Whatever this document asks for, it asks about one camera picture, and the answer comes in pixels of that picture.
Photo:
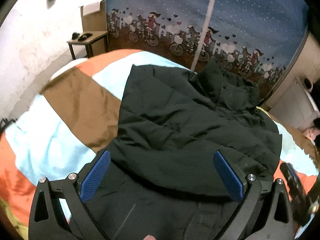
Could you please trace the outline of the person's left hand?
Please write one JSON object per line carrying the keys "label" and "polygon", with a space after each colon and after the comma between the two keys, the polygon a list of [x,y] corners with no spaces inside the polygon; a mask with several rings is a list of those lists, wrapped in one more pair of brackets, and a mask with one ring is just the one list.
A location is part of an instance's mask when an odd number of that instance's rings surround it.
{"label": "person's left hand", "polygon": [[152,235],[147,235],[143,240],[156,240]]}

